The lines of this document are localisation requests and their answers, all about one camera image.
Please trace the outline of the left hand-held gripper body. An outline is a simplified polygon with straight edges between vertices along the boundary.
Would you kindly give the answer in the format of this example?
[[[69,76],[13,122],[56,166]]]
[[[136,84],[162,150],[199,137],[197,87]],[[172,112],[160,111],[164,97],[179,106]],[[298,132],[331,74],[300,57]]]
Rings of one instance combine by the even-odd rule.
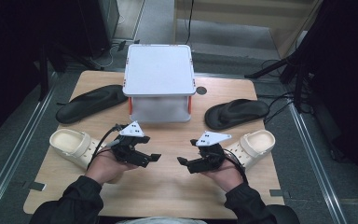
[[[135,149],[136,137],[145,136],[137,121],[131,124],[117,124],[115,131],[118,136],[111,144],[111,150],[118,161],[127,162],[136,166],[146,167],[149,162],[144,162],[144,154]]]

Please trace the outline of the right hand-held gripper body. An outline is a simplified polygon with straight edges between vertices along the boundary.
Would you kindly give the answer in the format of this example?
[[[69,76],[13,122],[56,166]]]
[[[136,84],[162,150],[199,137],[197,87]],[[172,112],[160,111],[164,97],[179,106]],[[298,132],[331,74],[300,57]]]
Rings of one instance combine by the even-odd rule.
[[[187,170],[191,173],[202,173],[218,169],[224,159],[224,149],[220,143],[231,138],[230,134],[205,131],[197,142],[200,152],[198,159],[188,161]]]

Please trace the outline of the black flip-flop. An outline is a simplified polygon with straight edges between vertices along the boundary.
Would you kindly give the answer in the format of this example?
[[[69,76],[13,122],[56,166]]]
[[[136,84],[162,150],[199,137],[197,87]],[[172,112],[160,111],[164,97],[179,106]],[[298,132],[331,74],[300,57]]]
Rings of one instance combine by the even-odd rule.
[[[56,120],[59,123],[71,124],[107,108],[125,103],[128,97],[122,89],[121,85],[114,84],[82,93],[58,110]]]
[[[257,100],[236,99],[210,107],[204,115],[207,127],[215,131],[226,130],[250,121],[264,118],[269,106]]]

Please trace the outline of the cream clog shoe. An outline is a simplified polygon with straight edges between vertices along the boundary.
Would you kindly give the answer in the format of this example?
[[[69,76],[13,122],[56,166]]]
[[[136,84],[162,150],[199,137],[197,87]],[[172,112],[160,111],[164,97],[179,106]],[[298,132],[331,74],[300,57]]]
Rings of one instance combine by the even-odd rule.
[[[83,169],[88,168],[94,151],[105,147],[105,142],[100,143],[87,133],[69,129],[53,133],[49,143],[57,154]]]
[[[275,136],[271,132],[260,130],[246,133],[237,142],[228,146],[227,150],[245,169],[250,169],[270,153],[275,143]]]

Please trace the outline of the white two-tier shoe rack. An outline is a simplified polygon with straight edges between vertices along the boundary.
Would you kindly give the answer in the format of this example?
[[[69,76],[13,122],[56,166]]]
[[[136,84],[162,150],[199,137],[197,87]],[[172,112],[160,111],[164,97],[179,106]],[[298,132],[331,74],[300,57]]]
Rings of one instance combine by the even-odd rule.
[[[132,121],[187,122],[196,92],[191,49],[187,45],[129,46],[123,92]]]

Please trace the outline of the person's right hand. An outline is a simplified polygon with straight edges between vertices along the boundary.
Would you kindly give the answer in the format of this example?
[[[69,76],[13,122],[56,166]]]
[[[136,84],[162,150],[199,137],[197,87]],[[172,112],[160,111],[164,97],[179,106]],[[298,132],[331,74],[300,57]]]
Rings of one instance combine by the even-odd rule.
[[[211,178],[224,192],[229,192],[243,183],[240,172],[230,161],[224,161],[217,170],[202,172],[202,174]]]

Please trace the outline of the person's left hand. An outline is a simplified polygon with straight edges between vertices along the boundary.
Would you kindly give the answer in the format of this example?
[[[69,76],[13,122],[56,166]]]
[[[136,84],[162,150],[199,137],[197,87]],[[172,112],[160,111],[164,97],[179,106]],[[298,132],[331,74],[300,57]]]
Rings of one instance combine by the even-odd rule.
[[[117,161],[115,155],[110,150],[104,149],[93,159],[85,176],[102,186],[105,183],[113,181],[124,172],[136,168],[136,165]]]

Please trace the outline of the person's grey clothing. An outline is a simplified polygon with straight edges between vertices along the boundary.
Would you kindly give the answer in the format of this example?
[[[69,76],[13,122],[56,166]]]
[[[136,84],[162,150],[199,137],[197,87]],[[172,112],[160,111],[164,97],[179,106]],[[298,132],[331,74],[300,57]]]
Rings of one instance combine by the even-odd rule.
[[[207,224],[205,221],[179,217],[143,217],[132,220],[122,220],[116,224]]]

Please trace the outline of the black tape strip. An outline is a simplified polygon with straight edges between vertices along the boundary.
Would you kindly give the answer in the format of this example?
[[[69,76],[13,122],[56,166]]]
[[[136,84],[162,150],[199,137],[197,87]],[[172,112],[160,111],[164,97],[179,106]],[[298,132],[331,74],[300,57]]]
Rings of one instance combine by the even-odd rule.
[[[271,197],[283,197],[283,198],[290,198],[290,192],[288,190],[283,189],[271,189],[269,191]]]
[[[37,190],[37,191],[43,191],[45,189],[46,185],[44,183],[39,183],[39,182],[29,182],[29,181],[25,181],[22,184],[22,188],[23,189],[32,189],[32,190]]]

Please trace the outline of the black tripod stand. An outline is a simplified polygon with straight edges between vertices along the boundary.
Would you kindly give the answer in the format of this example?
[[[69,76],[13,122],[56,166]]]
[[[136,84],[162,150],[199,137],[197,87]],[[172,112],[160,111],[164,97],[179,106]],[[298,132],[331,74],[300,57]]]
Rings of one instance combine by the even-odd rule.
[[[251,75],[245,75],[245,78],[259,78],[272,71],[278,70],[284,67],[282,74],[280,75],[280,82],[282,84],[288,84],[293,79],[296,80],[294,90],[294,106],[298,113],[302,112],[302,87],[303,81],[308,74],[308,65],[304,59],[304,52],[301,49],[296,49],[289,56],[261,69]]]

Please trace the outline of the black cabinet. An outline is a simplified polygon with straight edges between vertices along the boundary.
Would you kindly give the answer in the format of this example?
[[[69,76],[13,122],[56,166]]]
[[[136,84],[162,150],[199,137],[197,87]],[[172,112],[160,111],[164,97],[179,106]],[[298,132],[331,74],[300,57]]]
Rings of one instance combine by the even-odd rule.
[[[111,48],[119,12],[117,0],[77,0],[86,32],[90,56],[101,56]]]

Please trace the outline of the black curtain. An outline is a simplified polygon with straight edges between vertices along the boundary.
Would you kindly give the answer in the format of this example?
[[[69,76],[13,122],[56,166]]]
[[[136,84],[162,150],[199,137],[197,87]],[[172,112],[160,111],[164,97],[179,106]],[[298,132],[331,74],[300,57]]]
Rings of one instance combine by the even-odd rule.
[[[0,0],[0,128],[40,83],[34,65],[39,8],[38,0]]]
[[[331,144],[358,166],[358,0],[323,0],[307,38],[310,85],[338,128]]]

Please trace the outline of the metal floor rail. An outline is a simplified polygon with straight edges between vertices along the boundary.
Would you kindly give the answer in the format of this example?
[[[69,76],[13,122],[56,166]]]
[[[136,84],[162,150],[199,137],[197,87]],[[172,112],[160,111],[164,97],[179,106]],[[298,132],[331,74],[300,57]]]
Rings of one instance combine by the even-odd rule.
[[[336,195],[336,191],[334,190],[332,182],[330,181],[330,178],[324,169],[324,165],[310,137],[310,132],[306,126],[305,121],[303,120],[302,115],[297,112],[293,105],[290,105],[289,109],[333,223],[348,224],[340,201]]]
[[[20,134],[14,143],[7,143],[0,145],[0,152],[7,152],[7,158],[0,167],[0,201],[7,190],[7,186],[14,175],[20,161],[28,147],[34,132],[45,114],[48,104],[55,92],[56,85],[61,75],[53,72],[48,75],[48,91],[46,95],[38,100],[34,107],[32,114],[27,119],[26,124],[20,128]]]

